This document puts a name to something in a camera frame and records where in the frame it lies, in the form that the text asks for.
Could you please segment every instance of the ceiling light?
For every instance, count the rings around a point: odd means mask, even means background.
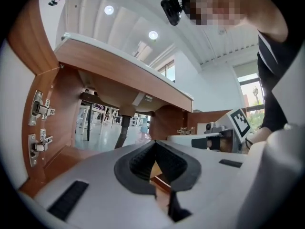
[[[113,6],[110,6],[110,5],[106,6],[104,12],[105,12],[105,14],[107,14],[107,15],[113,14],[113,12],[114,12]]]
[[[151,31],[149,34],[148,34],[149,38],[152,39],[152,40],[156,40],[158,38],[158,33],[155,32],[155,31]]]

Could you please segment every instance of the white floor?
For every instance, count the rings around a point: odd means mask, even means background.
[[[79,149],[96,150],[100,152],[113,150],[121,131],[119,124],[113,124],[112,128],[111,124],[104,125],[102,135],[99,135],[100,129],[101,124],[97,123],[97,125],[94,126],[91,130],[90,140],[87,141],[87,129],[85,129],[84,135],[81,135],[81,128],[79,125],[77,125],[75,134],[75,147]],[[135,144],[136,140],[139,138],[139,132],[139,126],[130,126],[128,128],[128,134],[124,146]]]

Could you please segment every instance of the wooden panel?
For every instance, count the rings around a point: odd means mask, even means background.
[[[170,203],[170,192],[165,191],[157,183],[151,181],[151,184],[156,187],[156,201],[160,208],[167,214],[168,205]]]
[[[169,135],[177,135],[183,127],[183,111],[172,105],[155,111],[149,124],[149,135],[153,140],[166,140]]]
[[[77,163],[84,159],[98,154],[98,151],[79,150],[75,147],[65,146],[64,149],[55,157],[55,159],[44,170],[46,179],[44,182],[35,179],[28,179],[19,189],[19,191],[27,194],[31,198],[42,189],[48,182],[55,179],[57,176],[66,172]]]
[[[53,142],[45,152],[46,163],[65,146],[74,143],[82,90],[83,83],[77,70],[65,67],[59,71],[50,97],[50,106],[55,109],[55,115],[48,117],[44,126],[47,135],[53,136]]]
[[[40,129],[44,127],[44,121],[41,121],[41,118],[39,118],[35,126],[29,126],[28,123],[31,112],[31,105],[36,90],[40,90],[43,93],[42,100],[45,103],[45,100],[48,95],[47,93],[51,89],[51,84],[55,79],[57,73],[58,73],[58,69],[54,69],[44,74],[36,76],[30,88],[26,104],[24,106],[24,114],[22,120],[22,151],[23,151],[24,163],[29,175],[29,179],[35,179],[40,182],[45,181],[45,175],[43,172],[45,153],[40,153],[37,165],[35,167],[31,167],[29,149],[28,149],[28,136],[30,134],[36,134],[36,137],[39,137]]]
[[[75,147],[65,146],[65,148],[45,168],[47,181],[53,180],[77,163],[99,153],[100,152],[94,150],[80,150]]]
[[[25,193],[26,195],[30,196],[31,198],[35,197],[36,194],[39,192],[46,185],[46,182],[40,182],[35,179],[28,179],[23,185],[19,188],[20,192]]]
[[[92,45],[67,40],[57,51],[60,63],[104,76],[191,112],[192,101],[133,63]]]
[[[197,134],[198,123],[215,122],[220,117],[224,116],[231,110],[200,112],[200,113],[187,113],[187,128],[195,127],[195,134]]]
[[[10,47],[36,75],[59,67],[45,33],[39,0],[29,0],[8,34]]]
[[[161,179],[158,177],[152,177],[151,181],[154,182],[154,184],[157,184],[160,189],[163,191],[170,193],[171,192],[171,186],[163,182]]]

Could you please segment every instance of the white wall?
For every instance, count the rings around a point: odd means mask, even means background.
[[[257,60],[250,62],[250,63],[245,63],[242,65],[235,66],[234,71],[235,71],[237,77],[242,77],[242,76],[255,74],[255,73],[257,73],[257,75],[258,75]]]
[[[28,178],[22,154],[21,128],[25,102],[34,78],[35,75],[4,41],[0,52],[0,159],[16,189]]]
[[[66,9],[65,9],[65,7],[63,7],[63,10],[61,12],[61,16],[59,19],[58,27],[57,27],[55,46],[60,44],[62,35],[67,31],[66,27],[67,27],[66,26]]]
[[[39,7],[44,30],[46,31],[49,43],[54,50],[56,47],[57,28],[61,12],[65,5],[65,0],[57,0],[58,4],[56,6],[50,6],[50,1],[51,0],[39,0]]]
[[[198,73],[187,57],[177,52],[175,83],[194,97],[193,109],[207,112],[244,107],[239,82],[228,64],[211,65]]]

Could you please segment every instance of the person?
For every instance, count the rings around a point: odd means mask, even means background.
[[[182,0],[184,11],[197,25],[232,26],[250,24],[258,30],[258,73],[264,89],[264,120],[255,134],[243,144],[243,153],[251,145],[265,141],[287,123],[272,89],[285,74],[304,40],[303,23],[296,17],[304,7],[302,0]],[[221,141],[221,150],[229,151]]]

